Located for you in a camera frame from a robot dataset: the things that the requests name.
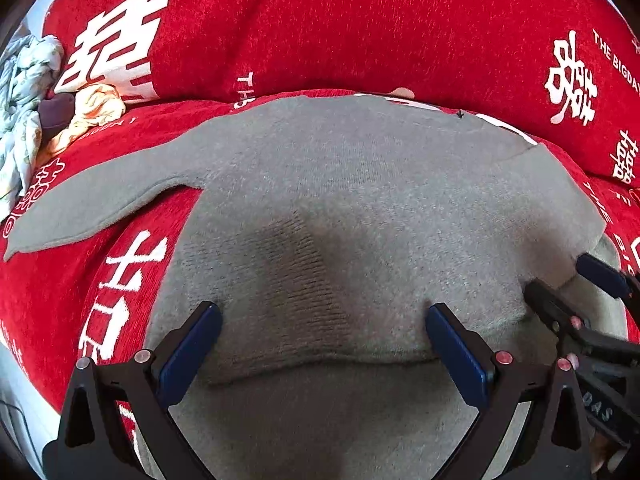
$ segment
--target metal screw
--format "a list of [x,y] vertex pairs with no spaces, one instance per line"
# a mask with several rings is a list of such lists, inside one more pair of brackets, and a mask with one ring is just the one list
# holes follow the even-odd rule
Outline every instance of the metal screw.
[[570,354],[567,355],[566,358],[571,363],[571,365],[574,367],[574,370],[577,370],[578,367],[580,366],[580,359],[578,359],[578,356],[576,354],[574,354],[573,352],[571,352]]
[[561,357],[558,359],[558,368],[560,368],[563,372],[568,372],[571,370],[572,366],[568,359]]
[[89,359],[88,357],[81,357],[78,359],[78,361],[76,361],[76,368],[78,370],[84,370],[88,367],[89,364],[91,364],[91,359]]
[[151,359],[151,352],[149,350],[138,350],[136,355],[133,356],[137,363],[146,363]]
[[501,350],[496,353],[495,360],[498,361],[501,365],[510,365],[511,363],[513,363],[513,356],[509,352]]
[[582,320],[578,316],[571,316],[571,325],[576,329],[582,328]]

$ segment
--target dark purple cloth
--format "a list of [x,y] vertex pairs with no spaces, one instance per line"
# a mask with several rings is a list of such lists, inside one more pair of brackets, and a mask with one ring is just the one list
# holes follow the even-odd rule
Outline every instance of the dark purple cloth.
[[76,112],[76,97],[74,94],[56,94],[51,99],[42,101],[38,105],[42,141],[44,145],[64,130]]

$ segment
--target orange cloth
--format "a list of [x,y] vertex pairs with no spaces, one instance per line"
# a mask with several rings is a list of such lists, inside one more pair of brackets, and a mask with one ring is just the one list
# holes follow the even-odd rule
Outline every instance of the orange cloth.
[[46,146],[41,147],[36,165],[42,166],[64,152],[89,128],[119,119],[124,112],[124,102],[113,86],[98,83],[83,88],[76,94],[76,114],[69,126],[53,137]]

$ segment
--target blue gripper pad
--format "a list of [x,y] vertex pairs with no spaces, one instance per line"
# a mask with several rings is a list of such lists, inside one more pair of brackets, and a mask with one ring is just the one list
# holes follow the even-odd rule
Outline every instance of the blue gripper pad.
[[612,298],[625,299],[631,292],[624,274],[590,254],[584,253],[578,256],[575,270]]
[[205,357],[222,332],[222,313],[215,303],[204,310],[162,368],[158,379],[158,403],[178,404],[191,386]]
[[[491,349],[477,333],[466,330],[444,303],[428,310],[426,327],[434,352],[447,367],[464,401],[479,410],[487,407],[495,373]],[[479,351],[478,358],[467,343]]]

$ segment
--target crumpled cloth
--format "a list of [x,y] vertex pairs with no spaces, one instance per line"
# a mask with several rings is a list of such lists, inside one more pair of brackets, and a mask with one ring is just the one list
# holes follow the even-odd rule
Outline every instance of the crumpled cloth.
[[76,114],[71,123],[42,147],[36,164],[46,164],[82,137],[89,128],[104,126],[119,119],[125,110],[124,102],[113,86],[98,83],[83,88],[76,94]]
[[42,134],[36,110],[63,53],[54,36],[40,40],[21,27],[0,56],[0,221],[29,189]]

